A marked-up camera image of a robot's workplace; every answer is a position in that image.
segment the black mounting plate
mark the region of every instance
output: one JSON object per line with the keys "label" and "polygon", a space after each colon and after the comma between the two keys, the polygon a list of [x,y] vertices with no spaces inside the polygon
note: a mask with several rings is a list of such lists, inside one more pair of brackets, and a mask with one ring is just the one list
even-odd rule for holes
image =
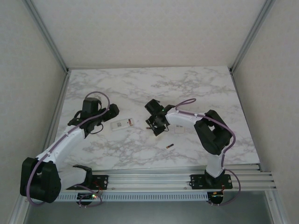
{"label": "black mounting plate", "polygon": [[189,185],[192,187],[192,190],[199,189],[220,189],[222,190],[222,185],[224,185],[224,189],[232,189],[233,184],[229,174],[224,174],[222,178],[218,181],[214,186],[210,186],[205,179],[204,174],[192,174],[190,175],[191,181]]}
{"label": "black mounting plate", "polygon": [[[93,175],[92,184],[88,187],[91,190],[99,190],[99,187],[102,188],[102,190],[107,190],[108,185],[108,175]],[[70,187],[67,190],[85,190],[81,187]]]}

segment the white wall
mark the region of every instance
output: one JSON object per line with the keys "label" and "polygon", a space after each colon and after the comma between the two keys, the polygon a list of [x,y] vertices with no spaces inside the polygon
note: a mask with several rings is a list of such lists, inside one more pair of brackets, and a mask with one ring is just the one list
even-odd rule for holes
{"label": "white wall", "polygon": [[299,220],[299,1],[276,0],[235,81],[261,162]]}
{"label": "white wall", "polygon": [[64,73],[21,0],[0,6],[0,223],[19,195],[21,165],[40,153]]}
{"label": "white wall", "polygon": [[265,0],[33,0],[70,68],[230,65]]}

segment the aluminum frame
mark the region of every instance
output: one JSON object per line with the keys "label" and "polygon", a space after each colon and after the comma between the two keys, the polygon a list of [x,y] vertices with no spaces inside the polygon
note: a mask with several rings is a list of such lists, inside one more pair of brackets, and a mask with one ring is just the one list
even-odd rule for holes
{"label": "aluminum frame", "polygon": [[[50,145],[50,143],[54,140],[54,132],[55,128],[57,127],[58,118],[61,113],[62,104],[64,101],[66,88],[69,80],[69,73],[68,68],[61,57],[55,43],[53,42],[45,24],[43,23],[38,11],[36,10],[32,0],[22,0],[24,5],[26,6],[27,10],[29,11],[30,15],[32,16],[34,22],[36,23],[37,27],[39,28],[40,32],[42,33],[46,43],[48,44],[50,50],[52,51],[54,57],[62,67],[63,71],[66,74],[66,79],[64,81],[64,84],[62,86],[61,92],[59,94],[59,99],[57,101],[57,105],[55,108],[55,112],[53,114],[52,122],[48,130],[47,138],[45,140],[45,143],[43,145],[43,148],[45,149],[47,146]],[[271,7],[273,6],[275,0],[266,0],[260,14],[258,15],[253,27],[250,29],[249,34],[247,35],[244,44],[242,45],[236,59],[234,60],[230,72],[233,76],[234,72],[238,68],[239,64],[241,63],[242,59],[245,57],[251,43],[253,42],[255,36],[257,35],[261,25],[263,24],[267,14],[269,13]],[[275,190],[275,184],[272,179],[272,175],[270,172],[260,172],[260,170],[257,168],[258,165],[237,165],[232,167],[236,174],[240,176],[241,186],[244,190],[265,190],[269,207],[271,210],[271,214],[273,219],[279,220],[275,222],[275,224],[280,223],[288,223],[285,216],[283,215],[283,209],[282,206],[279,204],[278,200],[278,194]],[[111,189],[107,190],[107,192],[132,192],[136,191],[134,189],[134,186],[136,186],[136,178],[141,178],[140,180],[143,180],[143,191],[148,188],[147,191],[153,191],[155,189],[154,187],[149,188],[149,184],[151,186],[162,184],[164,187],[164,191],[168,192],[171,191],[171,189],[174,190],[180,190],[183,192],[186,191],[194,191],[188,189],[188,186],[186,186],[187,176],[192,173],[196,174],[196,172],[201,173],[201,168],[180,168],[178,170],[167,170],[167,169],[151,169],[151,170],[123,170],[123,171],[101,171],[97,173],[105,173],[110,174],[109,177],[109,187]],[[271,202],[273,202],[273,198],[275,199],[275,206],[272,205]],[[15,205],[15,208],[13,210],[12,216],[10,218],[9,223],[10,224],[22,224],[24,222],[26,213],[28,211],[28,201],[25,197],[19,196]]]}
{"label": "aluminum frame", "polygon": [[237,70],[237,68],[239,67],[241,61],[243,60],[243,58],[245,57],[248,49],[250,48],[253,40],[255,39],[259,29],[261,28],[263,22],[265,21],[268,13],[270,12],[273,4],[274,4],[275,0],[266,0],[259,15],[257,16],[255,22],[253,23],[253,26],[251,27],[249,33],[247,34],[247,37],[241,47],[241,49],[239,50],[239,53],[237,55],[237,57],[235,58],[230,71],[231,74],[234,75],[234,72]]}

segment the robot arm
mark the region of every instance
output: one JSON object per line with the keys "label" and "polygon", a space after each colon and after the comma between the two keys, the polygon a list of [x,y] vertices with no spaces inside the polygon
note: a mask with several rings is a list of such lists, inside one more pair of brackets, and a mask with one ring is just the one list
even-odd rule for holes
{"label": "robot arm", "polygon": [[232,134],[222,126],[202,117],[209,117],[226,126],[216,111],[209,110],[205,114],[179,113],[175,106],[167,105],[165,108],[158,101],[152,99],[145,108],[151,116],[146,120],[147,124],[158,136],[168,125],[180,125],[186,128],[195,129],[203,148],[209,152],[208,165],[205,170],[206,182],[213,186],[218,183],[224,175],[224,169],[221,165],[222,150],[230,142]]}
{"label": "robot arm", "polygon": [[90,186],[93,178],[91,168],[75,165],[63,171],[60,169],[62,162],[70,151],[84,140],[94,130],[95,126],[102,125],[103,122],[119,114],[117,105],[111,104],[109,110],[101,115],[106,108],[98,110],[98,105],[101,105],[101,101],[97,98],[85,98],[82,110],[76,113],[58,140],[36,158],[28,157],[23,162],[20,186],[21,195],[27,196],[26,189],[30,175],[37,163],[41,162],[40,160],[42,162],[34,173],[30,184],[29,192],[31,198],[51,203],[55,201],[63,189],[67,189],[75,184],[82,184],[86,187]]}

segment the gray floor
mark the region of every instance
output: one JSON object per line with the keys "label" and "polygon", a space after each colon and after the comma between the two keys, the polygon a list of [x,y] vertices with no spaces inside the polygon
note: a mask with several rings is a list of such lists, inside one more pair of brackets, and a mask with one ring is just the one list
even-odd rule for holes
{"label": "gray floor", "polygon": [[[232,193],[226,193],[226,199]],[[30,208],[26,224],[271,224],[263,192],[242,192],[233,203],[211,207],[206,202],[119,202],[94,208],[52,203]]]}

